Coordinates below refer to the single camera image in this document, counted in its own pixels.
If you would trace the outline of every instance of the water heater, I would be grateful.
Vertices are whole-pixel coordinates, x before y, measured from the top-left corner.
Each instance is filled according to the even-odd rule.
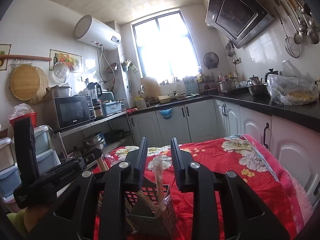
[[[73,37],[84,43],[103,45],[106,50],[113,50],[121,42],[121,35],[91,15],[83,16],[73,30]]]

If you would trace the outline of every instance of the window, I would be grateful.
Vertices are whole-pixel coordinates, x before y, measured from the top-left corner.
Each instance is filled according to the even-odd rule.
[[[180,12],[135,24],[133,31],[144,77],[161,83],[198,74],[199,60]]]

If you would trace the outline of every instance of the microwave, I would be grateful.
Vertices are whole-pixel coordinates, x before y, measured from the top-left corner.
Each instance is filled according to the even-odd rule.
[[[240,49],[274,19],[257,0],[209,0],[205,22]]]
[[[45,121],[54,132],[95,119],[91,96],[53,98],[44,105]]]

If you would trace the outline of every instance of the fruit picture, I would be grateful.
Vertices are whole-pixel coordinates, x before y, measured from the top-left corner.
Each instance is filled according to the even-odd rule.
[[[10,53],[11,44],[0,44],[0,56]],[[0,58],[0,70],[7,70],[8,59]]]
[[[66,64],[71,72],[82,73],[82,57],[79,55],[50,49],[50,70],[53,69],[53,58],[57,55],[58,62],[63,62]]]

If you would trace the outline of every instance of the silver screw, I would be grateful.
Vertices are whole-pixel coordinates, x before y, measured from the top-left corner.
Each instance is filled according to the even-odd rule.
[[[192,163],[190,163],[190,166],[191,166],[191,168],[197,169],[200,167],[200,163],[192,162]]]
[[[84,172],[82,172],[82,177],[84,177],[84,178],[88,178],[88,177],[90,177],[90,176],[91,176],[91,174],[92,174],[92,172],[91,172],[91,171],[84,171]]]
[[[129,166],[129,163],[128,163],[128,162],[120,162],[120,163],[119,163],[119,167],[120,167],[120,168],[123,168],[123,169],[124,169],[124,168],[126,168],[126,167],[128,167],[128,166]]]
[[[228,171],[227,176],[230,178],[235,178],[237,176],[237,174],[234,171]]]

